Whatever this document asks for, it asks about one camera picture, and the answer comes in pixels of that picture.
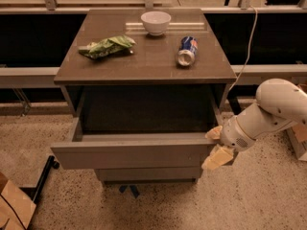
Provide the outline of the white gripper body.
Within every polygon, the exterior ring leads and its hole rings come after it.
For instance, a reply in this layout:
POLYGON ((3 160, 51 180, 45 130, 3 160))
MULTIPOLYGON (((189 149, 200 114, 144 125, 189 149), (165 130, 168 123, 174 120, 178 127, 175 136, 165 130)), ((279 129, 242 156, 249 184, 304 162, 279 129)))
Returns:
POLYGON ((224 123, 220 141, 223 145, 238 152, 245 151, 255 144, 255 140, 248 137, 241 129, 236 116, 231 117, 224 123))

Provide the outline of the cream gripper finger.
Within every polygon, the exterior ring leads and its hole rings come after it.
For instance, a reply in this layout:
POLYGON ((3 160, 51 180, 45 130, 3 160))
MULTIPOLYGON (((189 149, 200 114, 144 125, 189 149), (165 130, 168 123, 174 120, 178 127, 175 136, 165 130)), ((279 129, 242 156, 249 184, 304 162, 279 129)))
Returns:
POLYGON ((215 126, 211 128, 206 134, 205 137, 207 139, 219 140, 221 137, 223 127, 222 126, 215 126))
POLYGON ((201 165, 203 170, 213 171, 218 169, 220 166, 231 161, 234 157, 234 149, 228 146, 216 145, 213 150, 211 150, 208 157, 205 158, 201 165))

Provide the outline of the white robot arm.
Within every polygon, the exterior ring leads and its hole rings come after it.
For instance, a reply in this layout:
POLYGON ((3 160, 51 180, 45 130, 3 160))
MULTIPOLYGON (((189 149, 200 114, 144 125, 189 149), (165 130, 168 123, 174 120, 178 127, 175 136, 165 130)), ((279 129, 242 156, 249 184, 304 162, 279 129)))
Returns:
POLYGON ((263 81, 255 99, 240 114, 206 133, 206 138, 218 140, 218 144, 202 163, 203 170, 212 171, 225 165, 236 152, 251 148, 259 138, 270 133, 307 124, 307 94, 287 80, 263 81))

